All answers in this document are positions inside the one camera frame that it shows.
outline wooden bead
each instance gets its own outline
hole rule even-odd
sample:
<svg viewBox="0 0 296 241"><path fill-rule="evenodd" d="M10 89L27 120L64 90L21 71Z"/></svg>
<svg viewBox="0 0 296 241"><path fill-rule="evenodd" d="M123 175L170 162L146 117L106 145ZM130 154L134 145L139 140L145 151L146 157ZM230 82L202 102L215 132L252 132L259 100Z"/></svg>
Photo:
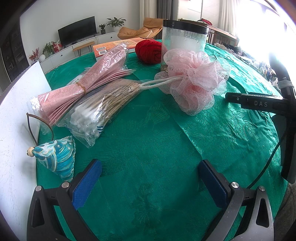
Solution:
<svg viewBox="0 0 296 241"><path fill-rule="evenodd" d="M27 150L27 155L30 156L30 157L33 157L34 154L33 154L33 151L34 150L34 147L29 147L29 149Z"/></svg>

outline white wall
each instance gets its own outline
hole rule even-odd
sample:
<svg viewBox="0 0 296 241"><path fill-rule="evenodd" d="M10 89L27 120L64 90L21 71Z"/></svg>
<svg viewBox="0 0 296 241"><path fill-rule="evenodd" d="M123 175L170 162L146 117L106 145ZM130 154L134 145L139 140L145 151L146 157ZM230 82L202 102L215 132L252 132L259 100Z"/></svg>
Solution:
<svg viewBox="0 0 296 241"><path fill-rule="evenodd" d="M58 41L58 29L95 16L97 31L106 18L125 18L125 27L139 29L139 0L37 0L20 17L20 31L26 56L46 43Z"/></svg>
<svg viewBox="0 0 296 241"><path fill-rule="evenodd" d="M179 0L178 19L200 20L202 0ZM204 0L202 18L218 27L220 0Z"/></svg>

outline white rope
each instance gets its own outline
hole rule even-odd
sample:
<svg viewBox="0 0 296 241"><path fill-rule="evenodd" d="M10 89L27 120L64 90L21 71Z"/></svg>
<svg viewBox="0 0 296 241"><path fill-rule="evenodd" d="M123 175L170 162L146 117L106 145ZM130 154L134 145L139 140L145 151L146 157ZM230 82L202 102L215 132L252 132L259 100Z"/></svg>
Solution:
<svg viewBox="0 0 296 241"><path fill-rule="evenodd" d="M278 81L277 84L280 89L286 88L286 87L294 87L292 82L289 80L281 80L281 81Z"/></svg>
<svg viewBox="0 0 296 241"><path fill-rule="evenodd" d="M145 83L140 84L140 89L141 90L148 90L148 89L152 89L152 88L157 88L159 86L171 83L175 80L182 80L183 77L184 76L173 76L173 77L169 77L169 78L161 79L161 80L147 81Z"/></svg>

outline white cabinet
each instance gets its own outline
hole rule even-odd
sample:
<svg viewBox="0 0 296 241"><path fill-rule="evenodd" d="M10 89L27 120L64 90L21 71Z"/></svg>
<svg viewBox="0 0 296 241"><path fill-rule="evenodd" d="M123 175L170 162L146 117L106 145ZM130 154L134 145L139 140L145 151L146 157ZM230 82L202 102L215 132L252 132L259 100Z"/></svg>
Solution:
<svg viewBox="0 0 296 241"><path fill-rule="evenodd" d="M67 48L64 48L60 50L59 52L49 56L46 60L44 60L42 63L40 63L43 72L46 74L47 72L51 71L52 69L58 67L59 65L62 65L76 57L78 57L78 52L73 52L73 49L76 47L82 46L84 44L95 42L95 45L97 44L103 44L107 42L117 41L120 40L117 37L118 32L111 32L103 35L99 35L96 37L91 37L89 39L86 39L84 41L81 41L79 43L76 43L74 45L71 45ZM88 47L84 47L81 49L81 55L89 53Z"/></svg>
<svg viewBox="0 0 296 241"><path fill-rule="evenodd" d="M40 63L41 68L43 70L44 73L47 73L48 71L50 71L51 69L54 68L54 66L52 65L52 61L50 58L47 58L46 60L42 61Z"/></svg>
<svg viewBox="0 0 296 241"><path fill-rule="evenodd" d="M118 32L111 32L111 33L100 35L99 44L120 40L120 38L117 37L117 34Z"/></svg>
<svg viewBox="0 0 296 241"><path fill-rule="evenodd" d="M59 51L56 54L50 56L50 59L54 67L57 67L65 62L68 62L72 58L75 58L75 53L73 52L72 47L63 49L62 51Z"/></svg>

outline white board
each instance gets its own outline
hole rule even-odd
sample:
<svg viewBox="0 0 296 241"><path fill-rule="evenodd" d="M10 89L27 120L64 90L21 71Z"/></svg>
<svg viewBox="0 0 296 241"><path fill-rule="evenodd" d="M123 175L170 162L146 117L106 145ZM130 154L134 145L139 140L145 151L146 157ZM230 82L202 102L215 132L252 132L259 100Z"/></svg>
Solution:
<svg viewBox="0 0 296 241"><path fill-rule="evenodd" d="M39 61L11 85L9 92L0 97L4 97L0 100L0 210L15 235L25 241L29 207L37 184L36 158L27 156L27 149L35 146L27 124L27 102L51 89ZM30 118L30 126L37 139L40 123Z"/></svg>

